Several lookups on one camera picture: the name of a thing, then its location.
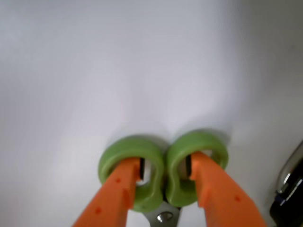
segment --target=metal rivet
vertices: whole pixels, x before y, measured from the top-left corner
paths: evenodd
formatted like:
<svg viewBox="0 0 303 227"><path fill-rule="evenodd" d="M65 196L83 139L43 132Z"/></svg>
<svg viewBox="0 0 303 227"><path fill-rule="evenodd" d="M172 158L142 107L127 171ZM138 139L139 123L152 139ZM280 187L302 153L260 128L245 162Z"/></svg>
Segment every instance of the metal rivet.
<svg viewBox="0 0 303 227"><path fill-rule="evenodd" d="M159 214L159 215L157 216L157 220L158 220L159 222L165 223L165 222L171 220L173 216L174 216L174 215L173 215L172 213L170 213L170 212L168 212L168 211L165 211L165 212L162 212L161 214Z"/></svg>

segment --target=metal blade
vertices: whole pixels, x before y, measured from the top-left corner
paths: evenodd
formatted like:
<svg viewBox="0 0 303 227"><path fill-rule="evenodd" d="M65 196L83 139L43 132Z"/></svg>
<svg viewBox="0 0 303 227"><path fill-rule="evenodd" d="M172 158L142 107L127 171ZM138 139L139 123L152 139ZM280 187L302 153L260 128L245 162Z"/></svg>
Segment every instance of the metal blade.
<svg viewBox="0 0 303 227"><path fill-rule="evenodd" d="M163 202L156 210L143 215L151 227L177 227L180 209Z"/></svg>

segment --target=orange plastic grip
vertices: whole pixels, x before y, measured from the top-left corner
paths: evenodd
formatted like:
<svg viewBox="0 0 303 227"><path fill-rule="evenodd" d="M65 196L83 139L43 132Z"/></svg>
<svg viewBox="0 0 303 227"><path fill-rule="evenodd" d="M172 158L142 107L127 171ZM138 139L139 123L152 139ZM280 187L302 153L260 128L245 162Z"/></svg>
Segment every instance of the orange plastic grip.
<svg viewBox="0 0 303 227"><path fill-rule="evenodd" d="M128 158L114 169L73 227L125 227L134 205L140 159Z"/></svg>
<svg viewBox="0 0 303 227"><path fill-rule="evenodd" d="M196 182L199 207L207 227L266 227L252 199L211 158L191 155L191 180Z"/></svg>

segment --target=white surface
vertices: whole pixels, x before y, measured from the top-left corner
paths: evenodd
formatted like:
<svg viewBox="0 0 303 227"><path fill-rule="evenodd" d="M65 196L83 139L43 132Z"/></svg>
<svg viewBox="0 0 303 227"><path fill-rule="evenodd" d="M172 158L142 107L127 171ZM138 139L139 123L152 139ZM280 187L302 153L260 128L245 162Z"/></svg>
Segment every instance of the white surface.
<svg viewBox="0 0 303 227"><path fill-rule="evenodd" d="M106 145L133 133L172 142L196 128L225 135L227 172L272 224L278 171L303 135L302 9L1 0L0 225L70 226L100 187ZM195 209L180 226L200 225ZM129 227L143 223L130 213Z"/></svg>

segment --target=scissors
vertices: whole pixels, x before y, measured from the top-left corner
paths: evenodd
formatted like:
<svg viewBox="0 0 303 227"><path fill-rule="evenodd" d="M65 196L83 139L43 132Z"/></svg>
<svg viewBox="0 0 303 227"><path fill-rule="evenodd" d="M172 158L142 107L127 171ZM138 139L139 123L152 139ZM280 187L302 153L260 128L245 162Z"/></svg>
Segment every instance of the scissors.
<svg viewBox="0 0 303 227"><path fill-rule="evenodd" d="M137 186L145 160L152 166L150 180ZM186 179L178 171L183 160ZM73 227L125 227L129 209L143 213L151 227L176 227L180 209L195 201L208 227L266 227L252 199L225 173L227 163L224 144L205 131L181 136L166 155L146 138L121 139L103 153L98 169L103 186Z"/></svg>

